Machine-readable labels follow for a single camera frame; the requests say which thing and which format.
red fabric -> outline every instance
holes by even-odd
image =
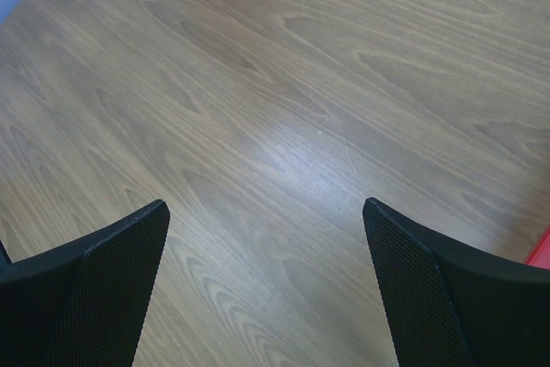
[[[531,251],[531,254],[525,260],[525,264],[550,270],[550,227],[547,228],[546,234]]]

red object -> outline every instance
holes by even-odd
[[[547,228],[547,232],[531,251],[531,254],[525,260],[525,264],[550,270],[550,227]]]

red edge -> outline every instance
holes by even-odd
[[[537,266],[550,270],[550,227],[531,251],[529,257],[525,260],[528,266]]]

textured black surface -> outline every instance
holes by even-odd
[[[364,222],[400,365],[473,366],[431,251],[388,217],[374,200],[365,204]]]
[[[85,253],[39,365],[131,366],[169,220],[145,213]]]

wooden surface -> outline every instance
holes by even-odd
[[[0,28],[15,260],[172,211],[136,366],[396,365],[375,196],[522,260],[550,221],[550,0],[23,0]]]

